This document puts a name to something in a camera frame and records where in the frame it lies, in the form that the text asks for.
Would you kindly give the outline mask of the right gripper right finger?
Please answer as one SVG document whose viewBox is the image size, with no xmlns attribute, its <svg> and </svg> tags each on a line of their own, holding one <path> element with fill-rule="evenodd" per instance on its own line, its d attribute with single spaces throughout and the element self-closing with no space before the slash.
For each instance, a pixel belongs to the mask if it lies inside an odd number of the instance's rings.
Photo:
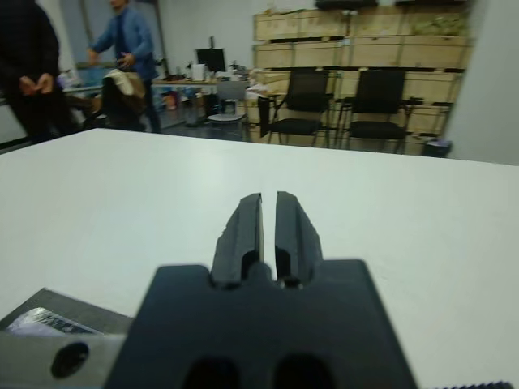
<svg viewBox="0 0 519 389">
<path fill-rule="evenodd" d="M 298 198 L 285 191 L 277 193 L 275 260 L 283 284 L 308 284 L 323 261 L 319 234 Z"/>
</svg>

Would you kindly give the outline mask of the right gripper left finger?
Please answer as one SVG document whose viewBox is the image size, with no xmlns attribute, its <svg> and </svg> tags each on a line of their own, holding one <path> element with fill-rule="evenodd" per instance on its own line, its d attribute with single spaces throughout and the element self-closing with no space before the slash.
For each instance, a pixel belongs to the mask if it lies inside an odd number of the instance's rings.
<svg viewBox="0 0 519 389">
<path fill-rule="evenodd" d="M 255 263 L 263 261 L 264 231 L 261 193 L 242 198 L 217 239 L 212 282 L 238 286 Z"/>
</svg>

